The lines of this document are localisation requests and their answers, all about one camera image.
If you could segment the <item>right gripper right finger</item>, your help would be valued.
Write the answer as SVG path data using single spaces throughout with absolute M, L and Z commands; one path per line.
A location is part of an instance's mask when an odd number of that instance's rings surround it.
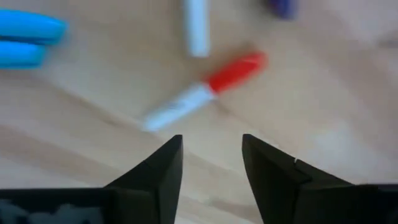
M 293 224 L 297 199 L 305 184 L 350 185 L 251 134 L 243 135 L 242 154 L 264 224 Z

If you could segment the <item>white marker purple cap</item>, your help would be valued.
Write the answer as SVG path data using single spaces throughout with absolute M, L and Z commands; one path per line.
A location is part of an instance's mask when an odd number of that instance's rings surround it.
M 187 50 L 192 57 L 207 57 L 210 53 L 208 0 L 182 0 Z
M 299 0 L 267 0 L 275 16 L 281 19 L 294 19 Z

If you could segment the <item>white marker red cap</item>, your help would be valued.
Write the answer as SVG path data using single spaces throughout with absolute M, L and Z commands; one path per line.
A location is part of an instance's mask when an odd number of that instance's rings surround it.
M 215 100 L 222 92 L 249 80 L 268 64 L 264 52 L 251 52 L 234 59 L 208 78 L 190 86 L 163 106 L 145 116 L 142 127 L 154 132 Z

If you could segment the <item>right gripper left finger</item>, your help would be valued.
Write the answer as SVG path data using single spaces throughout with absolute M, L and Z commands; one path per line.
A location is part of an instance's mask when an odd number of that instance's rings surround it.
M 174 224 L 183 174 L 183 137 L 175 135 L 106 187 L 112 224 Z

